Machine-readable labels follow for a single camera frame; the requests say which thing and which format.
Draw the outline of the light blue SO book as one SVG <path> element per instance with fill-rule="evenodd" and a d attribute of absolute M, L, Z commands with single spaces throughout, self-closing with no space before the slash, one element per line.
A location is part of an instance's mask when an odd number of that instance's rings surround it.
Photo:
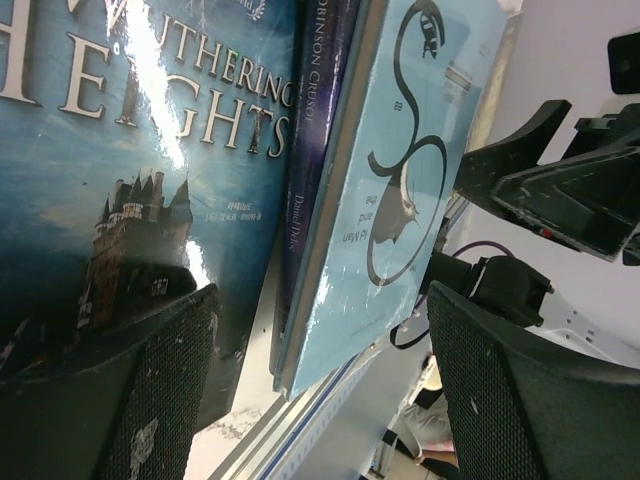
<path fill-rule="evenodd" d="M 362 5 L 274 374 L 285 398 L 411 316 L 507 19 L 498 1 Z"/>

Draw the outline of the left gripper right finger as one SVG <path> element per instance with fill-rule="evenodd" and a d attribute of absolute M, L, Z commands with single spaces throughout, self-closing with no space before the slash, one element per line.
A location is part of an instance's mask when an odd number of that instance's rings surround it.
<path fill-rule="evenodd" d="M 545 340 L 440 282 L 427 310 L 463 478 L 638 478 L 638 370 Z"/>

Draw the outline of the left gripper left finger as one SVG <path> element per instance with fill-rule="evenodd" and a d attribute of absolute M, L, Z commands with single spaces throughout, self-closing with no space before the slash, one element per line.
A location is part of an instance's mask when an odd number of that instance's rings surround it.
<path fill-rule="evenodd" d="M 181 479 L 217 329 L 216 285 L 1 384 L 4 479 Z"/>

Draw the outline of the Robinson Crusoe purple book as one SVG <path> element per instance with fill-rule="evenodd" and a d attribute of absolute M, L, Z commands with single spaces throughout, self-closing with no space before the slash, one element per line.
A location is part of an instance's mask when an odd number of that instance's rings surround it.
<path fill-rule="evenodd" d="M 358 1 L 307 1 L 303 11 L 271 373 L 284 341 L 359 8 Z"/>

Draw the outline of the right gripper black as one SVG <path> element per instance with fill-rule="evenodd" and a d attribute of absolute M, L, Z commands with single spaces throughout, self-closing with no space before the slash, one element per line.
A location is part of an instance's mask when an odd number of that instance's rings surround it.
<path fill-rule="evenodd" d="M 454 191 L 472 203 L 491 194 L 533 232 L 613 261 L 639 236 L 639 28 L 612 37 L 607 54 L 612 96 L 577 121 L 571 145 L 630 144 L 533 168 L 572 107 L 547 100 L 511 135 L 465 153 Z"/>

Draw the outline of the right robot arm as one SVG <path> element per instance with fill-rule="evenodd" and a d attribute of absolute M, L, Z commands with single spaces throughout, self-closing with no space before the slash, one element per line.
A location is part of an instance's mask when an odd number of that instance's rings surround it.
<path fill-rule="evenodd" d="M 582 118 L 562 158 L 541 156 L 570 110 L 548 100 L 508 137 L 463 157 L 454 188 L 485 212 L 574 251 L 639 263 L 639 33 L 607 44 L 610 85 L 621 101 Z M 565 348 L 627 367 L 639 352 L 575 311 L 551 281 L 501 249 L 474 264 L 431 256 L 424 283 L 441 282 L 484 310 Z"/>

